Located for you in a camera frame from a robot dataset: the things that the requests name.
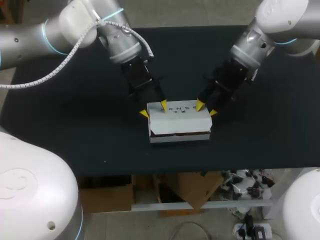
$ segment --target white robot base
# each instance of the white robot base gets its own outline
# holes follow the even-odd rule
[[[0,239],[83,240],[76,177],[57,155],[0,132]]]

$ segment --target metal frame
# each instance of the metal frame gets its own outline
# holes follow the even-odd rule
[[[263,207],[272,206],[271,200],[242,200],[242,201],[208,201],[201,209],[223,209],[234,207]],[[187,202],[171,202],[171,203],[151,203],[151,204],[135,204],[132,205],[132,212],[143,211],[161,211],[161,210],[184,210],[193,209]]]
[[[221,209],[236,207],[262,207],[264,219],[275,218],[282,210],[286,191],[291,184],[301,175],[317,169],[316,167],[307,168],[288,168],[284,171],[281,179],[271,188],[272,199],[270,200],[240,200],[240,201],[208,201],[201,209]],[[134,204],[132,212],[144,211],[163,211],[163,210],[185,210],[193,209],[187,202],[171,203],[150,203]]]

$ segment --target cardboard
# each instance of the cardboard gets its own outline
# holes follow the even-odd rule
[[[83,188],[80,197],[84,214],[131,211],[134,201],[132,184]]]
[[[156,198],[158,203],[162,204],[163,199],[162,199],[162,194],[160,191],[160,186],[164,185],[162,183],[157,175],[153,175],[153,182],[154,182],[154,190],[156,194]],[[158,211],[158,214],[162,218],[167,218],[167,217],[176,217],[176,216],[186,216],[186,215],[195,215],[195,214],[201,214],[204,212],[204,209],[172,209],[172,210],[160,210]]]
[[[224,180],[218,171],[161,174],[158,177],[196,210],[206,203]]]
[[[164,113],[160,102],[147,104],[151,143],[209,140],[212,119],[207,108],[196,111],[196,100],[168,101]]]

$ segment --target robotic arm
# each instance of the robotic arm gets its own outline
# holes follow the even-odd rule
[[[205,104],[216,115],[243,82],[252,82],[264,59],[275,47],[295,57],[319,46],[320,1],[264,0],[255,19],[216,68],[207,87],[198,95],[196,110]]]
[[[106,47],[112,62],[120,64],[124,77],[128,81],[130,95],[140,104],[140,113],[146,117],[145,105],[160,101],[166,109],[166,98],[159,80],[152,77],[146,66],[148,60],[142,60],[141,40],[153,57],[147,42],[130,29],[127,18],[117,0],[73,0],[62,12],[41,24],[6,25],[0,28],[0,68],[8,69],[25,62],[58,55],[68,55],[62,66],[52,72],[59,72],[78,48],[85,48],[99,38]],[[0,85],[7,89],[32,87],[53,77],[50,74],[40,81],[28,85]]]

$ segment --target table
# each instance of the table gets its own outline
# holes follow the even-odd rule
[[[192,100],[228,56],[244,26],[137,29],[155,54],[150,65],[164,76],[168,101]],[[62,59],[17,68],[14,84],[33,81]],[[120,67],[97,41],[81,49],[54,79],[10,91],[0,125],[12,135],[62,157],[76,176],[158,174],[230,169],[296,168],[292,182],[320,165],[320,72],[311,55],[293,58],[275,51],[254,84],[244,84],[213,121],[209,142],[151,145],[148,123],[128,98]],[[273,200],[208,202],[204,208],[267,206],[273,218],[290,184]],[[187,203],[135,205],[133,211],[189,208]]]

